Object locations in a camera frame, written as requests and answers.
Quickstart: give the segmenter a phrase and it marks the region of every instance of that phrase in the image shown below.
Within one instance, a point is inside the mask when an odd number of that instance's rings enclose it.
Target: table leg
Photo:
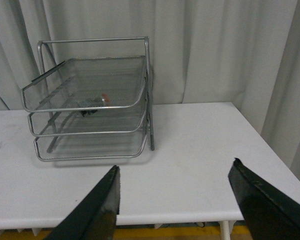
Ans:
[[[231,240],[229,221],[220,221],[221,240]]]

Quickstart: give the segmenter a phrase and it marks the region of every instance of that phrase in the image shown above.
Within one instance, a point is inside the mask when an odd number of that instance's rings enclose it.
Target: mesh tray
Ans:
[[[128,108],[145,89],[144,56],[70,59],[22,89],[28,112]]]
[[[28,116],[31,133],[36,137],[77,134],[129,133],[143,123],[146,99],[133,107],[87,111],[36,112]]]
[[[102,133],[37,137],[34,146],[37,157],[44,162],[134,158],[139,156],[147,139],[147,121],[129,133]]]

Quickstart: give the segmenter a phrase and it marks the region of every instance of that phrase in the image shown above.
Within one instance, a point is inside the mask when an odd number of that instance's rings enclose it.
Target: gray curtain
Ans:
[[[136,36],[150,37],[155,104],[232,102],[300,179],[300,0],[0,0],[0,110],[22,108],[38,40]],[[57,62],[142,53],[52,48]]]

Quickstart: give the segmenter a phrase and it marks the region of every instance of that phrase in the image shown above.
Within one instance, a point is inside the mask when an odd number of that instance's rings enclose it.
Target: floor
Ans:
[[[42,230],[37,236],[32,231],[5,231],[0,240],[41,240],[50,233]],[[114,233],[115,240],[221,240],[219,226],[206,227],[162,227],[121,228]],[[246,226],[234,226],[231,240],[253,240]]]

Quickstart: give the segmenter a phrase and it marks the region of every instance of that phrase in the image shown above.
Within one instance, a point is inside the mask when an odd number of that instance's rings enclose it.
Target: white table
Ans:
[[[234,158],[300,203],[300,182],[231,103],[153,106],[156,150],[133,159],[41,162],[23,110],[0,111],[0,230],[58,225],[114,164],[118,225],[243,217],[228,173]]]

